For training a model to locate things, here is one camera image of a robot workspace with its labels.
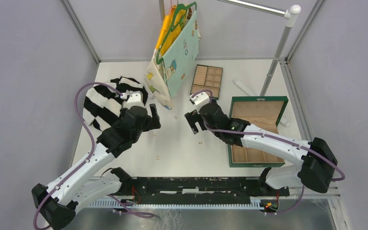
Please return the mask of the small green jewelry tray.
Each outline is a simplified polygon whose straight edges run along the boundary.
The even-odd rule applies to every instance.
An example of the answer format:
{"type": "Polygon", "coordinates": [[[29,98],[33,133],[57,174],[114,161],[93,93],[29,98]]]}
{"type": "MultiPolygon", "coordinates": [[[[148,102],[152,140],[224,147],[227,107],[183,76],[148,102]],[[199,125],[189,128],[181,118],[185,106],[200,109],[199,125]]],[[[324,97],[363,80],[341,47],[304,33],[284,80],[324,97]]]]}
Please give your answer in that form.
{"type": "Polygon", "coordinates": [[[197,65],[190,94],[208,89],[212,91],[214,99],[218,100],[222,85],[222,75],[223,68],[221,67],[197,65]]]}

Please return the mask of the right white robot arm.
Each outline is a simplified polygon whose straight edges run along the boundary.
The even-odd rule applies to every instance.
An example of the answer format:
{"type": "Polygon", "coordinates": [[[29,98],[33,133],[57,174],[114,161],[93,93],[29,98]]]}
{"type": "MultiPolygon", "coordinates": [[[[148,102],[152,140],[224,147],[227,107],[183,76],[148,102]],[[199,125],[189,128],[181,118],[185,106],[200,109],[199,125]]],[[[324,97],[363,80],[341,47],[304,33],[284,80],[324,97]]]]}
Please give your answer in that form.
{"type": "Polygon", "coordinates": [[[258,181],[258,191],[271,195],[286,186],[302,185],[317,193],[327,193],[331,182],[345,175],[337,167],[337,159],[325,140],[294,140],[258,127],[246,120],[229,118],[216,100],[206,94],[191,95],[195,110],[185,115],[194,134],[208,130],[224,143],[267,152],[291,163],[281,168],[264,169],[258,181]]]}

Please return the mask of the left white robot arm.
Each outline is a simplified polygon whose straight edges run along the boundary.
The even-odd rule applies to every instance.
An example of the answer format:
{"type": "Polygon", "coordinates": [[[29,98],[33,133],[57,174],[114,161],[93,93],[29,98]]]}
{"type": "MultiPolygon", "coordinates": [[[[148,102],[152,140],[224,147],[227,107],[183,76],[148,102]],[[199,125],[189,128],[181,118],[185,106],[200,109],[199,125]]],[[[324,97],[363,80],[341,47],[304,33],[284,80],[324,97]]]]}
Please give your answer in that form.
{"type": "Polygon", "coordinates": [[[122,118],[97,138],[96,147],[80,161],[48,185],[36,184],[31,192],[36,207],[34,228],[41,215],[48,227],[61,230],[74,219],[76,214],[96,198],[117,192],[126,195],[131,182],[119,177],[115,180],[101,179],[91,191],[83,189],[85,183],[136,143],[143,132],[161,127],[155,104],[150,104],[151,115],[145,107],[134,105],[122,109],[122,118]]]}

